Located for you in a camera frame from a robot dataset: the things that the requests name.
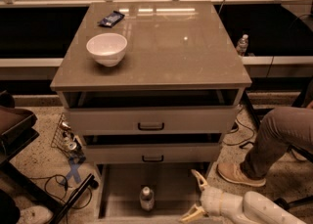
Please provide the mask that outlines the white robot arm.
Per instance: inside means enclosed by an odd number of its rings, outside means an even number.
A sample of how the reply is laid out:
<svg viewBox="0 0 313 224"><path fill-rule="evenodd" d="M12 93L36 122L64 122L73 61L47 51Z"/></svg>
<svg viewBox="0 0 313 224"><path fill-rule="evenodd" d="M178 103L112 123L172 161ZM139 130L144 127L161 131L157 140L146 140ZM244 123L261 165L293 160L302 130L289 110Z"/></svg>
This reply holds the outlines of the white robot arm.
<svg viewBox="0 0 313 224"><path fill-rule="evenodd" d="M205 215L223 216L234 224L306 224L259 193L249 191L237 196L210 186L195 169L191 170L201 190L200 205L196 203L180 221L188 223Z"/></svg>

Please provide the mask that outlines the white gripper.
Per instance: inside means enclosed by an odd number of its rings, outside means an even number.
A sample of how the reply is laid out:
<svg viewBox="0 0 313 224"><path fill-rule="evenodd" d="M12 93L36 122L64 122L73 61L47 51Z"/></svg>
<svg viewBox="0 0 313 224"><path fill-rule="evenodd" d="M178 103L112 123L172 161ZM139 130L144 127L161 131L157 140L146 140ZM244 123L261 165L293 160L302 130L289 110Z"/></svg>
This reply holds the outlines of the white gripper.
<svg viewBox="0 0 313 224"><path fill-rule="evenodd" d="M190 223L205 216L223 216L234 223L246 221L243 211L243 198L208 186L206 179L195 169L191 170L201 190L201 206L196 203L179 219L181 223Z"/></svg>

